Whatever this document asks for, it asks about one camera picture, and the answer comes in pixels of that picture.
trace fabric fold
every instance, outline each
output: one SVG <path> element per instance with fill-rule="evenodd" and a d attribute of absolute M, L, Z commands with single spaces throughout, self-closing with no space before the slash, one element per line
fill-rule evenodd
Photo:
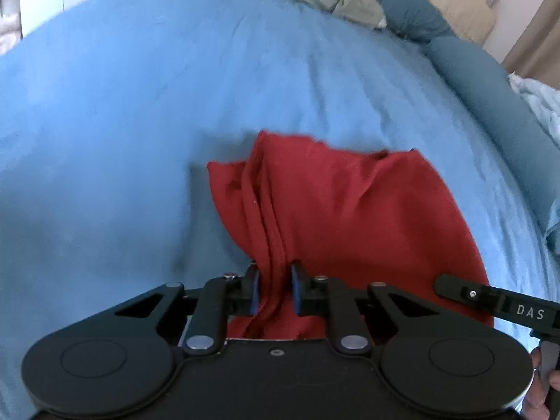
<path fill-rule="evenodd" d="M 261 132 L 247 161 L 211 162 L 208 172 L 224 226 L 261 272 L 259 313 L 236 318 L 229 336 L 324 336 L 320 318 L 293 312 L 295 259 L 312 276 L 362 289 L 383 281 L 492 324 L 433 292 L 442 273 L 488 279 L 453 197 L 418 151 L 359 154 Z"/>

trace screw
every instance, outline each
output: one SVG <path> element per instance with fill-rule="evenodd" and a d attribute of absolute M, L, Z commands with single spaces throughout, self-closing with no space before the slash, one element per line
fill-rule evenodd
<path fill-rule="evenodd" d="M 194 335 L 187 339 L 187 347 L 192 350 L 207 350 L 214 344 L 214 340 L 206 335 Z"/>
<path fill-rule="evenodd" d="M 360 335 L 348 335 L 341 339 L 344 349 L 358 350 L 368 345 L 368 339 Z"/>
<path fill-rule="evenodd" d="M 273 349 L 271 349 L 269 351 L 269 354 L 272 355 L 273 357 L 281 357 L 285 354 L 286 352 L 284 352 L 281 348 L 279 347 L 275 347 Z"/>

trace red t-shirt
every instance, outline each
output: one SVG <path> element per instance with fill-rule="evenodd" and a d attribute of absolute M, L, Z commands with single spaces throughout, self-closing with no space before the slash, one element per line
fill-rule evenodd
<path fill-rule="evenodd" d="M 416 150 L 359 154 L 302 136 L 261 132 L 247 161 L 208 164 L 222 222 L 260 270 L 257 316 L 231 322 L 231 337 L 325 335 L 317 317 L 298 317 L 290 264 L 351 288 L 383 281 L 491 325 L 492 318 L 441 299 L 442 273 L 488 283 L 480 254 L 452 195 Z"/>

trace human hand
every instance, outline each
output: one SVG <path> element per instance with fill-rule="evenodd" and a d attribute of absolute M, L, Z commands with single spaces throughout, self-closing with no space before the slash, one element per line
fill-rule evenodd
<path fill-rule="evenodd" d="M 533 360 L 533 368 L 538 368 L 540 365 L 540 347 L 535 347 L 531 352 L 531 359 Z M 560 391 L 560 371 L 552 371 L 548 378 L 551 388 Z M 542 382 L 540 381 L 538 373 L 533 377 L 533 383 L 529 388 L 525 399 L 523 400 L 523 409 L 521 413 L 528 420 L 549 420 L 550 413 L 544 405 L 547 397 Z"/>

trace blue duvet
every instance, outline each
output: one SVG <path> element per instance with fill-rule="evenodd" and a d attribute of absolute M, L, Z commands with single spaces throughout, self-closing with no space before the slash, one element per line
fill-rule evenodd
<path fill-rule="evenodd" d="M 33 412 L 19 368 L 38 338 L 245 269 L 205 166 L 246 157 L 263 128 L 418 148 L 491 283 L 560 300 L 515 179 L 415 44 L 288 0 L 90 0 L 0 57 L 1 419 Z"/>

